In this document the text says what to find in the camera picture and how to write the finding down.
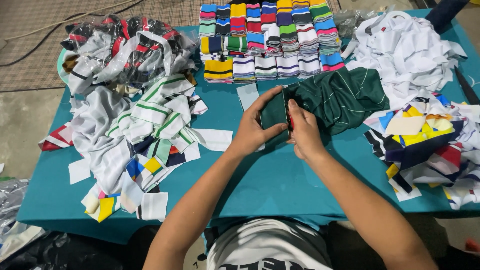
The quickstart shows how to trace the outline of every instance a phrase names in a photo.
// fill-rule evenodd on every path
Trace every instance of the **plastic bag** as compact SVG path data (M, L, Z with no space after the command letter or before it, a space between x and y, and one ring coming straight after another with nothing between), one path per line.
M373 10L340 10L333 20L340 37L354 38L360 24L376 16L378 13Z
M10 230L10 225L17 218L18 210L22 205L27 192L28 179L12 179L0 182L0 234Z
M122 20L114 14L65 27L69 37L60 44L79 54L71 76L80 74L81 94L103 82L144 89L159 78L189 68L188 59L199 46L196 33L178 32L168 24L145 17Z

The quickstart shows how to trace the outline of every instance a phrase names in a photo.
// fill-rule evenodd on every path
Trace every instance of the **teal table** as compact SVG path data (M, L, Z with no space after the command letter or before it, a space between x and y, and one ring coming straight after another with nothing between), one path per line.
M425 17L429 10L415 10L408 13ZM467 77L480 80L480 58L465 31L456 20L454 27L442 35L442 39L461 44L468 60L460 64ZM197 30L197 26L178 27L179 30ZM240 85L207 84L203 80L203 69L195 78L198 82L196 93L200 95L209 110L198 116L192 123L195 128L233 130L236 132L242 108L236 88ZM442 90L448 99L462 102L465 99L456 77ZM296 79L259 82L260 94L278 84L291 84ZM51 131L72 119L69 113L70 91L65 91ZM451 210L442 188L419 185L423 196L399 202L388 183L386 166L372 154L372 147L364 138L369 127L362 125L333 137L324 137L330 153L359 179L404 212L441 212L447 214L474 211L480 213L480 204L462 206L460 212ZM175 170L160 184L163 192L169 192L167 212L170 212L180 198L200 176L220 157L222 153L200 147L202 157L188 162ZM18 214L18 221L50 230L76 233L103 240L126 243L140 227L159 224L157 221L141 221L133 214L117 211L111 217L97 223L84 214L80 203L96 182L93 178L70 185L68 165L81 157L73 147L53 152L43 152L33 174L30 187ZM249 156L238 168L228 184L214 218L248 216L303 216L317 224L345 218L345 214L322 181L294 152L293 146L283 144L270 153L260 152Z

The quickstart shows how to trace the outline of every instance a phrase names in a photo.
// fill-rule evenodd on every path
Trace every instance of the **checkered rug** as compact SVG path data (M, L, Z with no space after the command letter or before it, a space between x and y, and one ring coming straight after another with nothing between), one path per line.
M29 33L43 26L63 21L67 17L91 12L125 0L5 0L0 3L0 37L9 38ZM120 17L145 16L166 22L171 26L198 25L202 4L226 4L229 0L145 0L139 5L120 13ZM327 0L333 13L340 10L338 0ZM101 14L122 10L130 2ZM81 21L101 20L101 17L85 17ZM0 67L0 92L26 89L62 88L65 84L57 72L57 60L62 47L60 42L67 36L65 24L57 29L33 54L23 61L8 67ZM0 50L0 64L13 62L33 49L50 31L9 41Z

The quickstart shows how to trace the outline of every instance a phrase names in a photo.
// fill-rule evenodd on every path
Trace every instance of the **concrete floor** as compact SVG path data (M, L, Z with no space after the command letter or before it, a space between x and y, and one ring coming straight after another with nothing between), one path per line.
M395 4L397 10L413 9L408 0L340 0L342 9L381 11ZM458 16L458 21L480 52L480 6L469 4ZM2 176L31 177L40 154L37 143L45 138L57 110L63 90L43 90L20 93L0 93L0 163L5 163ZM439 220L447 230L450 243L463 248L469 237L480 243L480 218ZM199 239L190 249L184 263L185 270L205 269L205 262L194 265L204 252Z

